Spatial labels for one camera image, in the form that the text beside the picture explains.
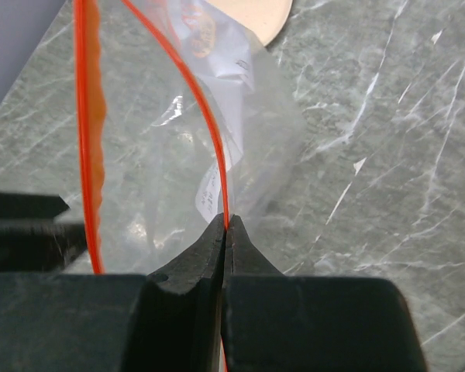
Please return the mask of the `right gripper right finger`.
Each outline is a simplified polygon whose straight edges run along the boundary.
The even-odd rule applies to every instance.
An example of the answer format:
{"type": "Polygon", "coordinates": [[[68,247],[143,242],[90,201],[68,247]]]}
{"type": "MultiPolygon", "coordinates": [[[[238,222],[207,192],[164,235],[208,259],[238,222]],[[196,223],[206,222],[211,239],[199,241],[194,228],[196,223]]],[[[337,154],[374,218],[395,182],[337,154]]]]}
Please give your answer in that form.
{"type": "Polygon", "coordinates": [[[229,371],[427,370],[407,301],[389,280],[284,275],[238,216],[224,280],[229,371]]]}

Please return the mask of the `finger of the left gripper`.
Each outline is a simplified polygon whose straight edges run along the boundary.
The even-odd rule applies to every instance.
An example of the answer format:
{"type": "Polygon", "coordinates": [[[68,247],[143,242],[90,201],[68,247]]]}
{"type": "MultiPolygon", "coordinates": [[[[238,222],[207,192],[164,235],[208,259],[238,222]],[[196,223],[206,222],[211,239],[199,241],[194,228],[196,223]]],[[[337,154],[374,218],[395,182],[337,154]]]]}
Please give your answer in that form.
{"type": "Polygon", "coordinates": [[[0,191],[0,273],[61,270],[81,256],[84,223],[56,220],[69,210],[59,195],[0,191]]]}

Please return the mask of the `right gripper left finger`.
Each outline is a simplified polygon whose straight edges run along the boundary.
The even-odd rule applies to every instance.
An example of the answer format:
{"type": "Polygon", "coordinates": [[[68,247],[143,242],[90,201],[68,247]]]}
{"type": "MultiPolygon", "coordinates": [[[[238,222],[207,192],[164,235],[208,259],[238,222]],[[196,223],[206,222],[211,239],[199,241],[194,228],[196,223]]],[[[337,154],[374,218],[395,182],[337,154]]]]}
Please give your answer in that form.
{"type": "Polygon", "coordinates": [[[0,371],[217,371],[223,217],[151,274],[0,273],[0,371]]]}

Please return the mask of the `clear orange zip top bag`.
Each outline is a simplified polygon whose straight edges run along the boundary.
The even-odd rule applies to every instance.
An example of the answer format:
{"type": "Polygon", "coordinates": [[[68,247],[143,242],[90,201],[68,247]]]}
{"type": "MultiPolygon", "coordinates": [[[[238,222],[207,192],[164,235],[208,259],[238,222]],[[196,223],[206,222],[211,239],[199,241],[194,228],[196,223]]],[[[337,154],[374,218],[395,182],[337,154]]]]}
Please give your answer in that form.
{"type": "Polygon", "coordinates": [[[209,1],[76,1],[73,13],[92,270],[156,270],[217,215],[255,229],[305,126],[257,36],[209,1]]]}

